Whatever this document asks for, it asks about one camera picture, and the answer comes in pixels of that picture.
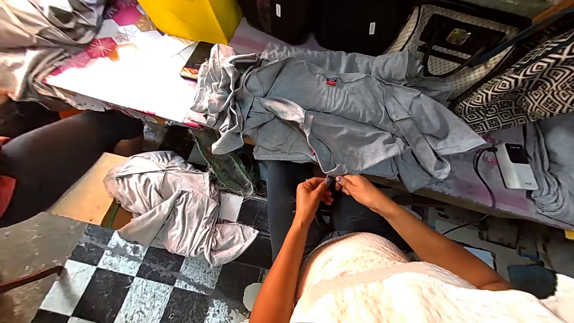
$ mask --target hand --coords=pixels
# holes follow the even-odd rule
[[[331,191],[328,190],[330,183],[330,179],[313,177],[297,186],[295,219],[299,219],[303,224],[310,225],[315,218],[319,201],[323,201],[327,205],[333,202]]]
[[[365,205],[373,212],[381,214],[381,202],[388,199],[368,179],[360,175],[337,176],[335,190],[343,189],[343,193],[352,196],[357,202]]]

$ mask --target white power bank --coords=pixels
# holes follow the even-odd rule
[[[537,190],[538,184],[528,163],[524,147],[520,144],[500,143],[496,145],[498,167],[507,189]]]

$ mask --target red label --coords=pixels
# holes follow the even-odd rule
[[[327,81],[325,82],[328,85],[337,85],[337,78],[327,78]]]

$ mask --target gray fabric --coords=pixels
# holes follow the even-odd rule
[[[96,36],[105,0],[0,0],[0,89],[16,101],[57,96],[42,83]]]
[[[263,53],[273,61],[234,56],[225,45],[212,48],[191,109],[220,130],[213,153],[241,147],[248,135],[257,144],[256,159],[314,161],[333,176],[399,176],[414,191],[448,176],[450,165],[441,155],[484,144],[445,106],[404,86],[443,89],[429,91],[437,97],[449,86],[415,78],[420,64],[408,53],[369,58],[281,48]],[[328,78],[336,85],[326,84]]]
[[[536,213],[574,225],[574,114],[527,124],[526,151],[539,187]]]
[[[258,231],[217,223],[219,193],[209,176],[171,151],[140,153],[113,168],[106,190],[134,215],[119,236],[186,257],[203,255],[213,266],[234,260]]]

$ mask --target forearm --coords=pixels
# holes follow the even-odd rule
[[[249,322],[289,322],[309,225],[295,217],[257,295]]]
[[[512,288],[478,257],[424,224],[387,196],[381,198],[377,212],[387,219],[422,261],[445,268],[479,289]]]

